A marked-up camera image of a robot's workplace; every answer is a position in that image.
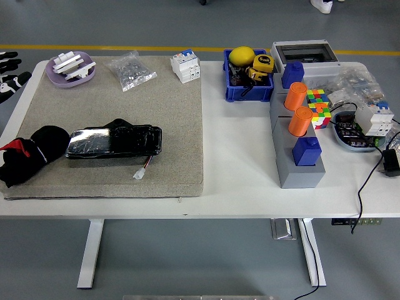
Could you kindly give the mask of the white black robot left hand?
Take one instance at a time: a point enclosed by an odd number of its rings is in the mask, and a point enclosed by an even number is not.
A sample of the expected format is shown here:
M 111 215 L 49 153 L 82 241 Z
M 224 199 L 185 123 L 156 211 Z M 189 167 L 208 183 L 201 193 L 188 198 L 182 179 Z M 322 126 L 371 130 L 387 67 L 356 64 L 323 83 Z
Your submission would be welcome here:
M 23 87 L 31 78 L 29 71 L 22 72 L 19 75 L 5 74 L 9 71 L 15 71 L 22 60 L 18 58 L 16 51 L 1 51 L 1 103 L 11 98 Z

